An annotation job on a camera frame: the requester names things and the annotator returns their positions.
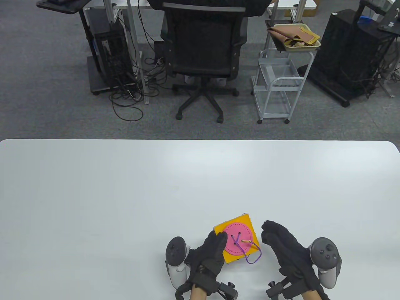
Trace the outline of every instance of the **chair base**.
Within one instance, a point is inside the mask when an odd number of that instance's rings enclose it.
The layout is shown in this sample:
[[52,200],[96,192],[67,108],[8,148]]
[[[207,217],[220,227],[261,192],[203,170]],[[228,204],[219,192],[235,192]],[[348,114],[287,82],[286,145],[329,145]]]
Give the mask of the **chair base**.
[[217,94],[217,95],[229,95],[230,94],[234,97],[239,96],[239,92],[235,88],[218,88],[218,87],[207,88],[207,82],[208,82],[208,78],[202,77],[200,87],[195,86],[195,85],[183,85],[183,84],[172,85],[172,90],[175,92],[177,92],[179,89],[186,90],[186,91],[196,91],[194,93],[194,95],[190,96],[190,98],[188,100],[186,100],[185,103],[179,107],[178,113],[175,116],[175,118],[177,120],[182,120],[183,110],[185,110],[190,104],[192,104],[194,101],[196,101],[198,98],[200,98],[200,96],[204,96],[211,103],[211,105],[215,108],[215,110],[219,114],[219,116],[217,118],[217,123],[222,124],[224,122],[224,113],[223,113],[222,109],[220,108],[220,106],[218,105],[218,103],[215,101],[214,97],[210,94],[210,92],[212,92],[213,94]]

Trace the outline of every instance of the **hand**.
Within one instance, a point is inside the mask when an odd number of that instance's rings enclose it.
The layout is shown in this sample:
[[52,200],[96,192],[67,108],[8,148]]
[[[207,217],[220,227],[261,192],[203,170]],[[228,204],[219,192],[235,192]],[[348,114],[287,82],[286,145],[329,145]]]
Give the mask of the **hand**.
[[322,300],[329,300],[315,275],[308,248],[303,247],[284,226],[278,223],[266,221],[261,228],[262,242],[271,246],[281,266],[279,272],[292,284],[287,290],[300,287],[301,294],[308,290],[316,290]]
[[193,285],[202,288],[210,296],[218,290],[216,281],[224,265],[222,252],[225,249],[228,235],[221,232],[218,235],[210,232],[204,243],[197,249],[190,249],[185,264],[190,266],[189,278],[185,284],[176,290],[176,298],[188,292]]

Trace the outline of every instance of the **office chair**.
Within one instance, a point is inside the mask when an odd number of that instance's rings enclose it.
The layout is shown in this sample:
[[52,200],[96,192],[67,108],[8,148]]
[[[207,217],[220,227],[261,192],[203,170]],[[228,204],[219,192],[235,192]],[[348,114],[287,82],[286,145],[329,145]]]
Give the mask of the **office chair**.
[[247,20],[244,7],[194,6],[162,3],[164,21],[161,38],[164,40],[166,72],[200,77],[200,86],[174,84],[172,89],[195,91],[182,104],[176,119],[200,96],[204,96],[216,109],[218,123],[224,114],[211,92],[239,96],[235,88],[210,88],[211,78],[233,80],[238,75],[240,48],[247,41]]

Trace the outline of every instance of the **yellow felt square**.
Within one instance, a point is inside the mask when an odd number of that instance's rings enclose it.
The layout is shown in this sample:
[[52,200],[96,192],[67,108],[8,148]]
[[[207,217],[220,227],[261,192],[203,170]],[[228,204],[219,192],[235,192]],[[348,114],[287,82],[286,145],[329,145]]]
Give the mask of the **yellow felt square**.
[[[242,223],[242,224],[246,225],[251,230],[251,232],[253,234],[253,243],[255,243],[257,246],[260,246],[260,244],[258,243],[257,235],[254,232],[253,225],[251,224],[251,220],[250,220],[249,214],[242,214],[241,216],[239,216],[237,218],[234,218],[232,220],[229,220],[229,221],[226,221],[226,222],[224,222],[222,224],[219,224],[219,225],[214,227],[214,231],[215,231],[216,234],[218,234],[220,232],[223,232],[224,229],[227,226],[229,226],[230,224],[233,224],[233,223]],[[256,248],[256,246],[252,245],[252,247],[250,248],[250,250],[246,254],[249,256],[250,254],[253,254],[253,253],[256,253],[256,252],[258,252],[258,249]],[[244,258],[243,254],[242,255],[232,255],[232,254],[228,253],[226,250],[224,250],[223,255],[224,255],[225,262],[227,264],[229,264],[229,263],[231,263],[231,262],[233,262],[235,260],[239,260],[241,258]]]

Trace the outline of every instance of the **gray carpet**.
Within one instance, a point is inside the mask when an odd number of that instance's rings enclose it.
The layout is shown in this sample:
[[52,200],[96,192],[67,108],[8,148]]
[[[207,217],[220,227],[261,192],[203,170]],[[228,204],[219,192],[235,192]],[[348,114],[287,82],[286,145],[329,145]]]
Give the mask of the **gray carpet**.
[[[305,18],[312,30],[323,34],[330,13],[356,8],[358,0],[321,0],[316,17]],[[160,12],[142,12],[145,27],[157,36]],[[399,97],[391,99],[378,89],[369,100],[361,97],[345,109],[307,82],[290,124],[265,120],[257,125],[250,96],[250,76],[256,72],[257,51],[265,41],[265,17],[252,18],[248,43],[242,47],[238,98],[216,97],[225,121],[200,100],[175,120],[187,98],[162,90],[140,104],[139,122],[118,119],[108,95],[89,91],[86,56],[90,54],[79,16],[36,8],[34,0],[0,1],[0,140],[6,138],[121,138],[121,139],[279,139],[279,140],[389,140],[400,147]],[[136,22],[138,32],[140,24]],[[296,57],[299,66],[304,59]],[[126,118],[137,117],[121,109]]]

